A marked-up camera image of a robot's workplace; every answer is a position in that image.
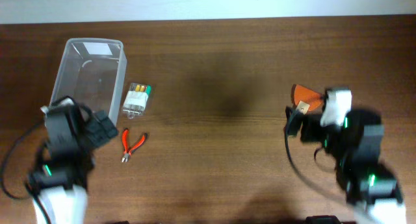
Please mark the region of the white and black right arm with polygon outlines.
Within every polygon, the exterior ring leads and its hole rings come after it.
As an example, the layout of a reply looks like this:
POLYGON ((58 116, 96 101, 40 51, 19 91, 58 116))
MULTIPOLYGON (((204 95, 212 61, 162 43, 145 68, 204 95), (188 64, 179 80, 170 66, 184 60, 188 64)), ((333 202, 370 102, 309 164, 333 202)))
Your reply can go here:
POLYGON ((354 208, 357 223, 406 223, 406 205, 395 174, 380 161, 384 125, 379 113, 355 108, 341 125, 322 127, 321 114, 303 114, 287 107, 284 137, 300 136, 303 143, 319 143, 335 160, 333 170, 345 193, 344 203, 354 208))

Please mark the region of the clear pack of coloured bits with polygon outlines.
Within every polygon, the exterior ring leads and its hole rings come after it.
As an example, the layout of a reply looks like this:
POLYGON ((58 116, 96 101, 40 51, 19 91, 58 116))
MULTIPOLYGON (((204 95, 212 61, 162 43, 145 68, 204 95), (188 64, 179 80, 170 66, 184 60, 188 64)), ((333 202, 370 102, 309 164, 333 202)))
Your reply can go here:
POLYGON ((151 91, 152 87, 148 84, 135 82, 130 84, 122 106, 122 112, 126 114, 128 119, 134 119, 145 113, 151 91))

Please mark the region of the red handled pliers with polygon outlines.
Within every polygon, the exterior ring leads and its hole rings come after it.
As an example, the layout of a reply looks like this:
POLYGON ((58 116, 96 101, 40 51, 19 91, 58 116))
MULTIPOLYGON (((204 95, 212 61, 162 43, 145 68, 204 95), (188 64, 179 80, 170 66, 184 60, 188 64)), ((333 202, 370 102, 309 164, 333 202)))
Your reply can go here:
POLYGON ((143 133, 139 138, 138 141, 135 142, 133 145, 129 144, 129 129, 125 128, 122 132, 122 145, 123 145, 123 157, 121 159, 121 163, 126 163, 131 158, 132 154, 141 146, 146 143, 148 139, 148 133, 143 133))

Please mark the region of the clear plastic storage box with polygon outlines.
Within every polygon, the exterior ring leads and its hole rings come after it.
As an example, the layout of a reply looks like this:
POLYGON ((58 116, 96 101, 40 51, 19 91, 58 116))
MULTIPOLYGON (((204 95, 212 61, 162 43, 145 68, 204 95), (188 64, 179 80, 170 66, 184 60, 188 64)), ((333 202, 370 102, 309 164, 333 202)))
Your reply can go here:
POLYGON ((119 40, 72 38, 66 42, 51 102, 70 96, 117 124, 127 59, 119 40))

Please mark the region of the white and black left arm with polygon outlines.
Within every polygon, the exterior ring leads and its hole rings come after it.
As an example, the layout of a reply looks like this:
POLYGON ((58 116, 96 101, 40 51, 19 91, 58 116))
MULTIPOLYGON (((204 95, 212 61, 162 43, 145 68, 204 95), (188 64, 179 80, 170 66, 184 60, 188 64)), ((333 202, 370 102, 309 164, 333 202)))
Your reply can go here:
POLYGON ((35 156, 26 187, 37 223, 83 223, 88 206, 88 174, 94 150, 118 129, 106 112, 94 112, 70 96, 41 108, 47 139, 35 156))

